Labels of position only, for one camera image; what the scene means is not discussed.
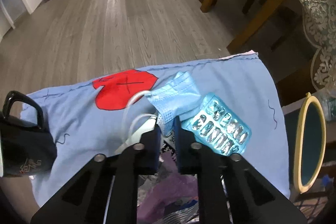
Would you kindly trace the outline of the blue pill blister pack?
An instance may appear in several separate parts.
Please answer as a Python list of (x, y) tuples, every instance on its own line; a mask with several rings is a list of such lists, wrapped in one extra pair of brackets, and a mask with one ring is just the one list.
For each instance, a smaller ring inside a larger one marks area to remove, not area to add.
[(214, 93), (204, 97), (199, 112), (183, 121), (182, 128), (223, 156), (243, 154), (252, 135), (247, 124)]

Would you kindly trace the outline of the light blue face mask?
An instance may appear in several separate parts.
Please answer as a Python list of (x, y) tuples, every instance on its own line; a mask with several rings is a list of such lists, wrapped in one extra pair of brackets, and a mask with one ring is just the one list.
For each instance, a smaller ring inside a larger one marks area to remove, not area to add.
[[(131, 108), (141, 97), (145, 97), (155, 108), (155, 114), (143, 113), (136, 116), (129, 126), (126, 119)], [(166, 76), (156, 88), (144, 88), (136, 92), (127, 101), (122, 115), (121, 132), (122, 142), (126, 145), (127, 139), (133, 135), (133, 128), (137, 122), (145, 117), (157, 118), (157, 125), (164, 137), (169, 136), (173, 129), (173, 120), (178, 117), (181, 121), (193, 117), (200, 109), (203, 97), (188, 71), (176, 71), (173, 75)]]

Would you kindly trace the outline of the yellow rimmed trash bin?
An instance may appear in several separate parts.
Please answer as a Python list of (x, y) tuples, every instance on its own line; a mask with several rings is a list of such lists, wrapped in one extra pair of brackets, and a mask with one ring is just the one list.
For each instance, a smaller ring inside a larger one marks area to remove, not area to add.
[(299, 110), (294, 146), (293, 184), (307, 192), (321, 170), (326, 148), (326, 122), (317, 97), (306, 94)]

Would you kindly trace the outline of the purple wrapper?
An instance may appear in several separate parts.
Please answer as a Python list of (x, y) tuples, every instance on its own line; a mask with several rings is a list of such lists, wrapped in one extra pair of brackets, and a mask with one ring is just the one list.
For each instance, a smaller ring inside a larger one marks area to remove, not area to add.
[(197, 178), (180, 174), (171, 153), (164, 152), (159, 156), (158, 173), (149, 175), (138, 188), (137, 221), (154, 223), (164, 216), (166, 207), (197, 197)]

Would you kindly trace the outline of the light blue cartoon cloth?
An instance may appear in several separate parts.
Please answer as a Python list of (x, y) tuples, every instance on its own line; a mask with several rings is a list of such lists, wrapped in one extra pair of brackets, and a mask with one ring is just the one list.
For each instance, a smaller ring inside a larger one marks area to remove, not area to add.
[[(48, 172), (31, 184), (44, 205), (98, 153), (112, 156), (123, 145), (121, 122), (127, 101), (156, 88), (176, 71), (191, 73), (202, 97), (214, 93), (251, 129), (244, 157), (289, 197), (289, 153), (284, 115), (275, 84), (257, 53), (131, 69), (87, 82), (31, 93), (43, 110), (58, 155)], [(126, 125), (139, 114), (155, 114), (145, 97), (131, 105)]]

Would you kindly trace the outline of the black ceramic mug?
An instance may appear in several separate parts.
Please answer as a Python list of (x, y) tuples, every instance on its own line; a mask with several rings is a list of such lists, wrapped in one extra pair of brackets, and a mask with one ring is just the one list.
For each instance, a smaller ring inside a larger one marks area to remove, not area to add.
[[(15, 102), (35, 109), (36, 123), (10, 115)], [(31, 176), (51, 170), (57, 148), (45, 127), (42, 108), (28, 96), (10, 91), (1, 111), (1, 177)]]

